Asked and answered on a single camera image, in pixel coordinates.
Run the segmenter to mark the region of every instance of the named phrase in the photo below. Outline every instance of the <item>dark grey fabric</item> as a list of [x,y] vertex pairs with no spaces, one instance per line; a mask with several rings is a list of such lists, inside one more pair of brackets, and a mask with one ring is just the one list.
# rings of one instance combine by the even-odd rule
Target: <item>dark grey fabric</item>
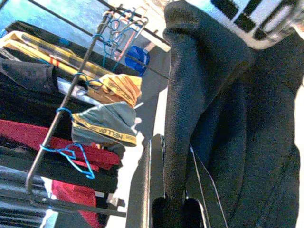
[[54,228],[92,228],[79,213],[59,213]]
[[[45,40],[48,43],[51,43],[51,44],[54,44],[54,45],[57,45],[60,47],[68,48],[71,51],[73,51],[76,55],[80,56],[81,58],[83,58],[85,56],[85,53],[87,51],[87,49],[83,46],[75,44],[69,40],[63,39],[53,33],[50,33],[48,31],[45,31],[41,28],[30,25],[23,21],[15,21],[14,23],[8,25],[5,28],[5,30],[8,32],[17,30],[17,31],[29,33],[35,37]],[[93,51],[92,54],[89,56],[89,61],[102,66],[103,58],[104,58],[104,56]],[[116,64],[116,62],[114,60],[106,57],[106,61],[105,61],[106,69],[111,70],[115,64]],[[114,71],[114,73],[116,73],[116,74],[123,73],[123,74],[138,76],[137,71],[132,70],[123,64],[119,64],[117,66],[116,70]]]
[[172,47],[166,227],[181,227],[189,143],[215,181],[229,227],[294,227],[294,98],[304,72],[304,42],[295,34],[267,50],[251,50],[184,1],[169,4],[165,19],[164,37]]
[[[11,54],[14,58],[17,58],[17,60],[20,60],[21,62],[28,62],[29,63],[36,63],[36,64],[33,64],[31,65],[31,68],[33,69],[37,69],[36,67],[41,67],[41,65],[38,65],[38,64],[45,64],[45,68],[48,66],[50,68],[52,68],[52,78],[54,80],[54,85],[56,86],[56,90],[53,91],[53,92],[57,92],[57,80],[56,80],[56,77],[61,77],[61,78],[64,78],[68,81],[72,81],[73,80],[73,75],[69,74],[68,72],[58,68],[58,67],[55,67],[54,65],[51,65],[51,64],[46,64],[45,61],[43,60],[38,60],[38,59],[35,59],[35,58],[31,58],[30,56],[20,52],[20,51],[17,51],[17,50],[13,50],[13,49],[10,49],[10,48],[3,48],[3,51],[6,52],[6,54]],[[0,57],[3,58],[3,59],[8,59],[10,60],[8,55],[4,55],[0,52]],[[83,81],[79,81],[78,82],[79,84],[81,84],[82,86],[84,86],[84,82]]]
[[[64,95],[29,91],[0,72],[0,118],[21,123],[50,127],[56,109],[60,106]],[[91,104],[71,98],[67,108],[74,112],[82,112],[91,108]],[[54,136],[71,140],[71,117],[64,112],[55,130]]]
[[19,86],[42,93],[58,91],[53,65],[0,59],[0,72]]

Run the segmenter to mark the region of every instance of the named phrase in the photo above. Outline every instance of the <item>hanging clothes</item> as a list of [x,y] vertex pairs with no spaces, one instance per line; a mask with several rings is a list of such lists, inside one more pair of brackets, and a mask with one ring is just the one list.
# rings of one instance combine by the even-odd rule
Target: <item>hanging clothes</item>
[[126,102],[100,105],[72,117],[72,139],[76,143],[136,146],[136,136],[131,129],[136,113]]
[[[47,61],[70,74],[74,75],[77,73],[76,67],[72,63],[63,60],[62,56],[59,54],[65,50],[52,46],[51,44],[37,39],[36,37],[33,37],[29,34],[13,31],[0,39],[0,47],[1,46],[19,50],[32,58]],[[56,57],[54,57],[54,53],[50,53],[49,50],[53,50]],[[62,55],[68,56],[66,59],[70,59],[70,61],[73,59],[69,56],[69,52],[65,51],[65,53]],[[86,82],[89,82],[90,88],[92,86],[101,87],[104,92],[101,94],[101,97],[107,96],[110,91],[112,91],[113,94],[109,94],[110,96],[115,95],[117,97],[120,97],[121,100],[125,100],[127,103],[129,103],[131,107],[134,107],[136,105],[137,98],[141,95],[140,89],[142,79],[140,77],[128,75],[112,76],[111,74],[107,74],[105,77],[100,78],[99,82],[96,80],[98,78],[98,75],[96,74],[98,68],[91,67],[91,70],[95,73],[91,73],[90,71],[83,71],[83,73],[86,75],[80,75],[79,78]],[[98,93],[93,93],[93,95],[95,99],[98,99]]]
[[[26,32],[28,34],[31,34],[35,37],[38,37],[38,38],[44,40],[44,41],[46,41],[50,44],[70,49],[72,52],[74,52],[77,56],[80,56],[81,58],[83,58],[85,56],[85,53],[87,51],[87,48],[85,48],[83,46],[75,44],[75,43],[73,43],[69,40],[66,40],[62,37],[54,35],[53,33],[50,33],[48,31],[45,31],[41,28],[30,25],[30,24],[28,24],[26,22],[23,22],[23,21],[15,21],[12,24],[8,25],[5,28],[5,30],[8,31],[8,32],[12,32],[12,31],[15,31],[15,30]],[[113,60],[111,60],[107,57],[105,57],[105,58],[106,58],[105,68],[106,69],[113,69],[113,67],[116,64],[116,61],[113,61]],[[90,62],[93,62],[93,63],[98,64],[100,66],[103,64],[103,59],[104,59],[104,56],[102,56],[102,55],[100,55],[100,54],[98,54],[94,51],[89,56],[89,61]],[[115,71],[113,73],[138,76],[137,71],[132,70],[129,67],[123,65],[123,64],[118,64],[117,68],[115,69]]]
[[132,108],[141,96],[142,79],[140,77],[120,74],[107,74],[99,79],[99,88],[88,88],[88,95],[103,104],[125,101]]
[[[16,121],[49,128],[56,109],[64,95],[61,93],[40,93],[29,91],[0,72],[0,119]],[[71,98],[67,108],[72,112],[82,112],[93,107]],[[71,140],[72,123],[68,114],[63,113],[54,136]]]
[[[39,145],[42,144],[47,133],[48,128],[46,127],[0,119],[0,136],[22,143],[37,151],[40,149]],[[69,140],[53,137],[49,146],[52,149],[60,149],[72,143]],[[120,159],[115,153],[90,146],[83,146],[83,148],[90,164],[109,170],[113,165],[120,163]],[[75,149],[75,154],[77,160],[84,161],[82,153],[79,150]]]
[[0,59],[0,72],[19,86],[31,91],[51,94],[58,91],[52,65]]
[[[59,91],[62,94],[66,94],[71,86],[72,76],[67,76],[66,73],[56,69],[54,65],[42,64],[41,61],[27,57],[18,51],[11,49],[0,52],[0,72],[8,76],[18,85],[24,87],[27,90],[54,93]],[[87,91],[81,87],[76,86],[72,92],[72,96],[80,101],[87,102],[92,105],[100,105],[100,102],[86,96]]]
[[[96,196],[94,189],[59,181],[52,182],[52,192],[58,200],[96,207]],[[101,228],[97,213],[91,211],[79,211],[80,215],[92,228]]]

